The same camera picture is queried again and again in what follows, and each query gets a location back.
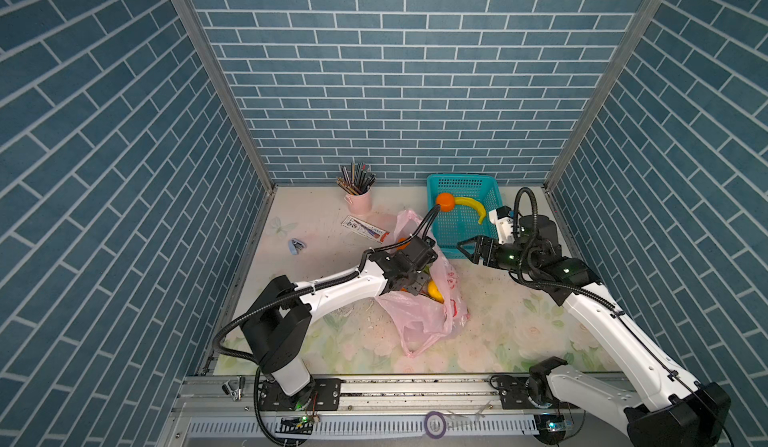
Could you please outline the yellow lemon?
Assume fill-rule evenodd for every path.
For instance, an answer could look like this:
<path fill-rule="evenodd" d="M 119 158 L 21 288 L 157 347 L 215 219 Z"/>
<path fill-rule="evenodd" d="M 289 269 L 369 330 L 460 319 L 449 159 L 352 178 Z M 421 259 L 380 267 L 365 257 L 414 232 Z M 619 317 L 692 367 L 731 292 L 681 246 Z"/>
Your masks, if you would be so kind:
<path fill-rule="evenodd" d="M 443 304 L 445 302 L 445 299 L 434 280 L 430 280 L 427 284 L 427 295 L 438 303 Z"/>

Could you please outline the pink plastic bag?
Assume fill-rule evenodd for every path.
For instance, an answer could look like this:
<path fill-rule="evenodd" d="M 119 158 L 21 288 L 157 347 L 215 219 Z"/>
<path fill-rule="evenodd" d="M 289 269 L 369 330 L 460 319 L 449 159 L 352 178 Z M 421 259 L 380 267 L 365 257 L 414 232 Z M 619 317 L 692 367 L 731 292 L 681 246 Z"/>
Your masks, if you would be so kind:
<path fill-rule="evenodd" d="M 457 334 L 470 317 L 455 268 L 439 246 L 434 250 L 438 258 L 427 268 L 427 273 L 443 295 L 443 304 L 432 300 L 427 290 L 421 295 L 395 291 L 375 298 L 393 321 L 408 358 L 416 358 L 438 341 Z"/>

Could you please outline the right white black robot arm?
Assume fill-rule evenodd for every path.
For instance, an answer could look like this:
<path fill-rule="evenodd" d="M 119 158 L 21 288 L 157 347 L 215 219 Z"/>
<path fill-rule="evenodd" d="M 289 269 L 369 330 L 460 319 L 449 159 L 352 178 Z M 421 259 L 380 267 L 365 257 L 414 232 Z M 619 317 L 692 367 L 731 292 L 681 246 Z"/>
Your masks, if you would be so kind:
<path fill-rule="evenodd" d="M 553 356 L 529 369 L 532 404 L 574 404 L 623 432 L 635 446 L 714 446 L 728 434 L 728 393 L 715 382 L 703 384 L 667 355 L 584 261 L 563 255 L 553 221 L 519 216 L 506 207 L 489 219 L 496 237 L 460 241 L 459 252 L 547 294 L 587 329 L 633 387 L 622 392 Z"/>

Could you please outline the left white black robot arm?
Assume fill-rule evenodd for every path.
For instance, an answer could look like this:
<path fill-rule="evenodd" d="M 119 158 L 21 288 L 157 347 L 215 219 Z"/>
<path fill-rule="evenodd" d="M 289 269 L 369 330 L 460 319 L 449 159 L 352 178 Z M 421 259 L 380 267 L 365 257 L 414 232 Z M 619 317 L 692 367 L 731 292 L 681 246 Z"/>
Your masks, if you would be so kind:
<path fill-rule="evenodd" d="M 308 393 L 314 379 L 299 353 L 309 327 L 357 301 L 393 291 L 415 293 L 426 280 L 425 269 L 437 259 L 434 239 L 411 235 L 366 250 L 357 266 L 325 279 L 292 282 L 285 275 L 272 279 L 239 325 L 253 362 L 284 395 Z"/>

